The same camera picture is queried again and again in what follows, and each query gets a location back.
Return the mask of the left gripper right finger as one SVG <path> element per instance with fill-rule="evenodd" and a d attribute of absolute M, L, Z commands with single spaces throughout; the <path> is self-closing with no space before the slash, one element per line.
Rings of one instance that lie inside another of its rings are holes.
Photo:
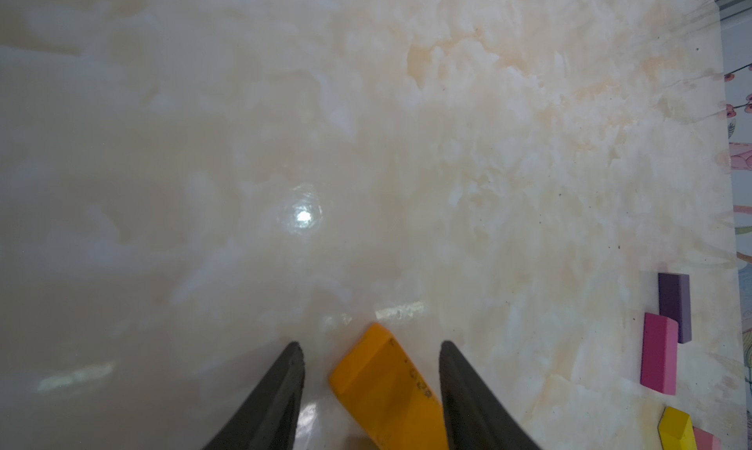
<path fill-rule="evenodd" d="M 540 449 L 449 340 L 441 346 L 439 371 L 449 448 Z"/>

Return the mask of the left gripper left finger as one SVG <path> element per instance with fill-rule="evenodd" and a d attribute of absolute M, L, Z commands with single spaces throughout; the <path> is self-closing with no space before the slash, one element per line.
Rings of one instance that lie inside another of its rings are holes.
<path fill-rule="evenodd" d="M 290 342 L 204 449 L 293 448 L 304 385 L 304 353 L 299 342 Z"/>

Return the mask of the orange long block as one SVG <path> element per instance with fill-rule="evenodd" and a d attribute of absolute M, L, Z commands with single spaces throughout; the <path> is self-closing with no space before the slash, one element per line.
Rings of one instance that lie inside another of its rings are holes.
<path fill-rule="evenodd" d="M 329 385 L 378 448 L 448 448 L 440 399 L 384 326 L 365 331 Z"/>

